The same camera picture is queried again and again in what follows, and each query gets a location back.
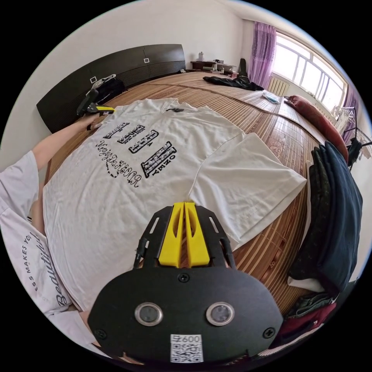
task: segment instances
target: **window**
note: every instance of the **window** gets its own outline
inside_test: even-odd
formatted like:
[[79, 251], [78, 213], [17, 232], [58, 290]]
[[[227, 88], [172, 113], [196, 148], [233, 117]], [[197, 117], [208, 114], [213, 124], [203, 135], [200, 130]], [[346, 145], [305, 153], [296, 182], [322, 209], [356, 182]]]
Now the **window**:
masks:
[[343, 103], [346, 82], [314, 52], [279, 33], [273, 72], [303, 88], [329, 112]]

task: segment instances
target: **red cloth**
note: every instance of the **red cloth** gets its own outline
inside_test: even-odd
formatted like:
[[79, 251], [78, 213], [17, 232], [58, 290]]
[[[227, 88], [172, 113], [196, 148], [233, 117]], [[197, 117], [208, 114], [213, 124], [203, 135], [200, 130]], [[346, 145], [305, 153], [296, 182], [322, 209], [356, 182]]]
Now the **red cloth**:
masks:
[[307, 322], [317, 322], [311, 327], [311, 329], [317, 328], [326, 320], [328, 315], [334, 310], [335, 307], [336, 303], [334, 302], [317, 310], [314, 310], [311, 313], [304, 315], [303, 317], [286, 319], [283, 322], [278, 335], [284, 335], [289, 332], [296, 331], [297, 329], [303, 327], [304, 324]]
[[342, 154], [346, 163], [349, 159], [348, 149], [341, 135], [337, 132], [332, 123], [316, 108], [311, 102], [301, 96], [290, 96], [284, 101], [288, 106], [293, 107], [306, 120], [310, 121]]

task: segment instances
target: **blue face mask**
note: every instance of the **blue face mask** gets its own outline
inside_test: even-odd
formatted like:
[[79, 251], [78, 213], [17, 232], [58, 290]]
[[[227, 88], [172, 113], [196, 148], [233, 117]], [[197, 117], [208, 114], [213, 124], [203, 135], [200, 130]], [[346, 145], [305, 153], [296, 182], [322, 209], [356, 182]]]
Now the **blue face mask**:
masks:
[[279, 98], [272, 93], [264, 92], [262, 95], [271, 103], [280, 103]]

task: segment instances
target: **bed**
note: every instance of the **bed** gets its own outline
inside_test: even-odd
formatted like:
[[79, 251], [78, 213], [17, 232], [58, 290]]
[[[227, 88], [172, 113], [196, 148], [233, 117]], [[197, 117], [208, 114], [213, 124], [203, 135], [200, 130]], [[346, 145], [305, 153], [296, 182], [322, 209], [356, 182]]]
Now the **bed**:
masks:
[[[311, 150], [324, 144], [324, 136], [293, 108], [273, 104], [262, 91], [218, 86], [207, 83], [208, 72], [190, 72], [156, 79], [114, 98], [107, 105], [128, 105], [135, 100], [178, 98], [194, 107], [209, 106], [245, 133], [255, 132], [285, 165], [307, 178], [306, 162]], [[48, 164], [47, 183], [62, 162], [89, 136], [79, 134], [66, 143]], [[287, 271], [299, 249], [307, 213], [307, 188], [269, 227], [234, 252], [236, 266], [260, 280], [285, 314], [305, 289], [287, 285]], [[183, 255], [183, 264], [187, 258]]]

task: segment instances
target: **hand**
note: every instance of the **hand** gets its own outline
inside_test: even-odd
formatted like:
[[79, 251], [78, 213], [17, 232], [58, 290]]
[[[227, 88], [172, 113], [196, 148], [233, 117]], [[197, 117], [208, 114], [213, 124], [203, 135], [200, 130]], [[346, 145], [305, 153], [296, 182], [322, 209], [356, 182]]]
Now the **hand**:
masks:
[[88, 125], [92, 126], [92, 129], [96, 129], [94, 126], [94, 122], [100, 117], [99, 114], [95, 115], [84, 115], [80, 119], [78, 119], [75, 124], [79, 126], [80, 131], [86, 131]]

